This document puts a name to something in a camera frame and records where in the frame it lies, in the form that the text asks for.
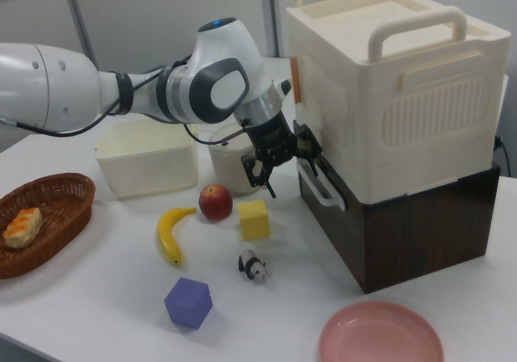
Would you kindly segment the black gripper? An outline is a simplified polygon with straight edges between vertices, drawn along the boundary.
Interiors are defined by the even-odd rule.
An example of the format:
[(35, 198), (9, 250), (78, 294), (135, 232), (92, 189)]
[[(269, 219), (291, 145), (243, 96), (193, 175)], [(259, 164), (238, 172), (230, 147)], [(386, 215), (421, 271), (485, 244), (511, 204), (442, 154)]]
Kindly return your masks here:
[(316, 163), (322, 148), (306, 124), (295, 124), (293, 133), (283, 112), (279, 112), (263, 124), (252, 125), (250, 119), (244, 119), (241, 125), (254, 147), (254, 155), (241, 157), (251, 187), (265, 187), (275, 199), (276, 193), (270, 184), (273, 166), (282, 165), (293, 157), (304, 159), (318, 176)]

